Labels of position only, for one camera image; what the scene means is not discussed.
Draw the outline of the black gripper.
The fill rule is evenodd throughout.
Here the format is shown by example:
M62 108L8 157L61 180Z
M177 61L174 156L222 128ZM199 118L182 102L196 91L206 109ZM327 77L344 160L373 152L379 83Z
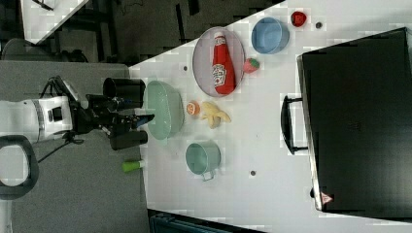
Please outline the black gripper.
M131 101L118 97L88 94L86 96L87 107L75 97L69 98L69 107L73 128L71 135L87 134L94 129L105 128L109 136L120 135L138 128L152 121L155 116L129 115L125 116L120 111L130 109Z

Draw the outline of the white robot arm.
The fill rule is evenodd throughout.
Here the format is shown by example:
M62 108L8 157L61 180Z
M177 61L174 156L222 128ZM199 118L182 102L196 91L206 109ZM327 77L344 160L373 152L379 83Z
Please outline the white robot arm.
M62 139L65 145L78 144L78 135L100 129L110 139L113 150L140 146L148 134L138 128L154 115L120 113L121 102L104 99L83 108L67 96L1 103L1 198L15 200L36 185L39 164L33 146Z

